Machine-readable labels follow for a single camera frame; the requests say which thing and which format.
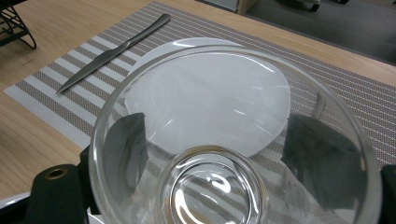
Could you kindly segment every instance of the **wooden table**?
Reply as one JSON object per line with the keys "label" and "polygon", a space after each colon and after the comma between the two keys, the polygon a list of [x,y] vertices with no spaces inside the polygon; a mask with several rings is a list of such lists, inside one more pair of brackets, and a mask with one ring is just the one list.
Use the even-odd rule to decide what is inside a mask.
{"label": "wooden table", "polygon": [[[81,149],[3,93],[151,0],[29,0],[16,6],[37,42],[0,48],[0,200],[30,190],[46,168],[78,164]],[[396,67],[196,1],[159,0],[208,20],[396,87]]]}

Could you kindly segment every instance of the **chair wheel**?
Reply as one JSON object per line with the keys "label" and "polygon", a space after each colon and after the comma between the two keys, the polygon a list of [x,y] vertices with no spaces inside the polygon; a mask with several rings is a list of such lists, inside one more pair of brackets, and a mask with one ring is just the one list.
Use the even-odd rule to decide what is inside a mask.
{"label": "chair wheel", "polygon": [[313,11],[313,12],[318,11],[319,7],[320,7],[320,5],[314,4],[314,5],[311,7],[311,11]]}

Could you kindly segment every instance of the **silver knife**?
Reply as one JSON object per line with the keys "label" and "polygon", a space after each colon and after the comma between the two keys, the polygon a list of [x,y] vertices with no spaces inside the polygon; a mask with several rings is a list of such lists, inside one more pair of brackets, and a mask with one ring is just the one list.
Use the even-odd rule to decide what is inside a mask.
{"label": "silver knife", "polygon": [[152,23],[148,28],[144,31],[140,32],[138,35],[135,35],[131,39],[125,41],[120,46],[116,47],[115,49],[109,49],[98,55],[96,58],[93,59],[92,62],[85,65],[81,70],[75,73],[72,77],[70,77],[56,93],[61,93],[67,90],[69,87],[73,86],[76,82],[82,80],[84,77],[92,73],[94,70],[101,67],[103,64],[107,63],[108,61],[115,58],[120,53],[124,52],[126,49],[130,48],[131,46],[137,44],[140,40],[145,38],[148,35],[151,35],[154,31],[161,28],[167,22],[169,22],[171,16],[168,14],[162,14],[158,20]]}

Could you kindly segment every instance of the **black metal rack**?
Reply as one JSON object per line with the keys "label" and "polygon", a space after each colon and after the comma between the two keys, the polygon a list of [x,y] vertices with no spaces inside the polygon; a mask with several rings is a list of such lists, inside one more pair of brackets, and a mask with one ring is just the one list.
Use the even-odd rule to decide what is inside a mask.
{"label": "black metal rack", "polygon": [[[30,34],[29,29],[23,23],[14,6],[8,0],[1,0],[0,10],[0,47],[19,39],[31,49],[35,49],[35,39]],[[33,45],[22,39],[25,35],[30,36]]]}

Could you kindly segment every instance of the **striped placemat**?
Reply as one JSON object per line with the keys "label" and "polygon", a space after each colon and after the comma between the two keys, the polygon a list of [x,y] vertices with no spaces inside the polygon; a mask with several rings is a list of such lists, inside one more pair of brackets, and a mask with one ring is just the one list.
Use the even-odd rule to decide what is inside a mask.
{"label": "striped placemat", "polygon": [[[138,34],[162,13],[170,14],[172,20],[154,35],[79,82],[72,91],[63,95],[55,93],[96,55]],[[379,165],[396,163],[396,88],[157,2],[71,50],[5,93],[84,148],[90,143],[92,127],[107,97],[137,60],[164,43],[199,36],[231,40],[299,64],[329,85],[352,108],[372,140]]]}

